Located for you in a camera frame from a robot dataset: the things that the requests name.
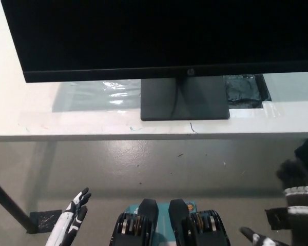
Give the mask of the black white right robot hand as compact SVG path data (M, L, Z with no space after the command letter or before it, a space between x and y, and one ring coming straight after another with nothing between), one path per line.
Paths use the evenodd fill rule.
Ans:
M276 172L286 200L285 208L266 210L273 231L291 231L291 245L308 245L308 167L286 160Z

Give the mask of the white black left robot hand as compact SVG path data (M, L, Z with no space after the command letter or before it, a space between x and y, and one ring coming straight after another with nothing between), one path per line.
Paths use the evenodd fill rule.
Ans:
M86 203L91 197L85 188L71 201L58 218L45 246L71 246L88 212Z

